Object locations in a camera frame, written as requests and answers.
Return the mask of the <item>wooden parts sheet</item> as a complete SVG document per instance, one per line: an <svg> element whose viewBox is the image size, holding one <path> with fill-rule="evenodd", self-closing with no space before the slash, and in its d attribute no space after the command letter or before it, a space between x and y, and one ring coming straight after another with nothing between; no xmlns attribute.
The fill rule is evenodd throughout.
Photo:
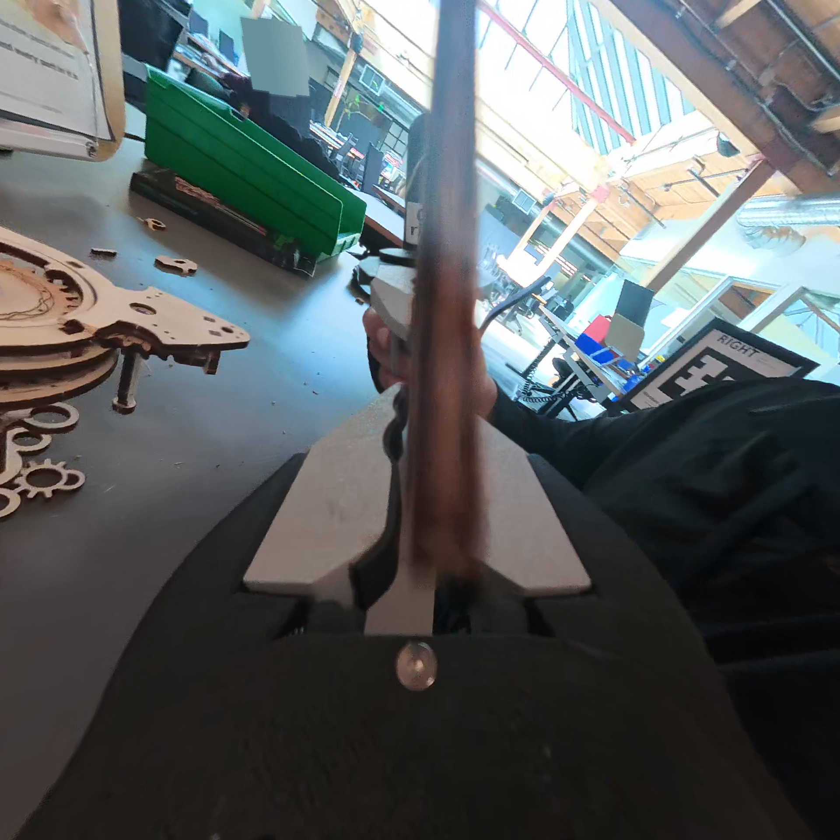
<svg viewBox="0 0 840 840"><path fill-rule="evenodd" d="M476 3L439 4L409 347L395 579L365 635L430 637L440 583L480 576L476 336Z"/></svg>

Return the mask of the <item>person's right hand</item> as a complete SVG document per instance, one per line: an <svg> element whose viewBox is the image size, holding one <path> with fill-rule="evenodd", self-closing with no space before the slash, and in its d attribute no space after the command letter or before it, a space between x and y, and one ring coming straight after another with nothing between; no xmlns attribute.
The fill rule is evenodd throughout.
<svg viewBox="0 0 840 840"><path fill-rule="evenodd" d="M394 385L409 382L412 378L410 355L392 349L395 336L371 307L364 311L363 326L367 339L371 378L377 391L383 392ZM490 421L498 400L499 387L488 372L487 358L481 342L478 342L477 373L474 380L477 390L477 413Z"/></svg>

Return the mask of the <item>black framed marker board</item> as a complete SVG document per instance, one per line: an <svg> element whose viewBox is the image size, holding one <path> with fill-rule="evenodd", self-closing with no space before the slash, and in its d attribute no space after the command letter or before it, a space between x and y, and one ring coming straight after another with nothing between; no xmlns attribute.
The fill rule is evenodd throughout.
<svg viewBox="0 0 840 840"><path fill-rule="evenodd" d="M635 412L664 405L707 385L804 378L816 367L815 361L800 353L714 318L615 399L614 405Z"/></svg>

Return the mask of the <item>person's right forearm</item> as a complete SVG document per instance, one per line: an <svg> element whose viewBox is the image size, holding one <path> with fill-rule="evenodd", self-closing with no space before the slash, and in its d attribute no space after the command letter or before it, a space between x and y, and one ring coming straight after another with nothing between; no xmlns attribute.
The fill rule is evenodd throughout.
<svg viewBox="0 0 840 840"><path fill-rule="evenodd" d="M644 487L654 474L655 451L695 413L693 405L675 401L636 413L567 423L539 416L514 402L494 381L490 385L495 401L486 415L489 423L590 496L627 495L631 487Z"/></svg>

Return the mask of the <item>wooden gear model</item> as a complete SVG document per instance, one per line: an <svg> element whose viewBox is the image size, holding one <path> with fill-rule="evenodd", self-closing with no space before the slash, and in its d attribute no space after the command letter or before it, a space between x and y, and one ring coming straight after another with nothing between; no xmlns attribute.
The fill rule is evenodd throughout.
<svg viewBox="0 0 840 840"><path fill-rule="evenodd" d="M137 406L141 362L151 357L214 375L222 354L249 334L153 287L127 290L89 264L17 234L1 233L1 516L22 499L78 491L79 469L44 452L79 422L69 404L119 371L116 413Z"/></svg>

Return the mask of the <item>green plastic bin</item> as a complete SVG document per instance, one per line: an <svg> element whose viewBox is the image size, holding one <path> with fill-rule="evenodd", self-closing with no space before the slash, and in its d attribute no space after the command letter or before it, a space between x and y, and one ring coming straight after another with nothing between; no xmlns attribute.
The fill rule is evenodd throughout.
<svg viewBox="0 0 840 840"><path fill-rule="evenodd" d="M366 204L230 105L146 66L144 156L302 256L351 249Z"/></svg>

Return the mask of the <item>black model box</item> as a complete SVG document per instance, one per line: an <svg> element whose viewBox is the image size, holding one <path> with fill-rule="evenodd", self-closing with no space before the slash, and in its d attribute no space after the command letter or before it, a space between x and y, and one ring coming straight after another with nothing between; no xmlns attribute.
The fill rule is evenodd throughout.
<svg viewBox="0 0 840 840"><path fill-rule="evenodd" d="M131 191L278 268L313 277L317 260L287 238L170 170L153 165L132 174Z"/></svg>

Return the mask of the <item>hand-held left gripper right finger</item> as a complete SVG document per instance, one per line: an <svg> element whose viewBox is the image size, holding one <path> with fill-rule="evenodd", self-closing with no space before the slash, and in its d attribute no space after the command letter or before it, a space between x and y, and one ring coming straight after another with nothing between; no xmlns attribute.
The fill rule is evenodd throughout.
<svg viewBox="0 0 840 840"><path fill-rule="evenodd" d="M485 565L525 599L581 595L592 580L528 454L477 419L486 500Z"/></svg>

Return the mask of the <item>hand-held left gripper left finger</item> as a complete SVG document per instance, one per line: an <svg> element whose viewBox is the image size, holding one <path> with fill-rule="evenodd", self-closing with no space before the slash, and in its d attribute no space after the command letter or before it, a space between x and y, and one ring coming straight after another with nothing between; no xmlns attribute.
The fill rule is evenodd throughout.
<svg viewBox="0 0 840 840"><path fill-rule="evenodd" d="M351 566L385 530L396 394L394 385L309 449L245 573L248 591L354 603Z"/></svg>

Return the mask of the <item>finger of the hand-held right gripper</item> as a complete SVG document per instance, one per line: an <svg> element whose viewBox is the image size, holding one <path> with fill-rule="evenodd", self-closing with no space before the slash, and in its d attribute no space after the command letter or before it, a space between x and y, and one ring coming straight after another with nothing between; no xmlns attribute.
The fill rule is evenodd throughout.
<svg viewBox="0 0 840 840"><path fill-rule="evenodd" d="M381 262L371 280L371 308L401 341L411 337L417 270Z"/></svg>

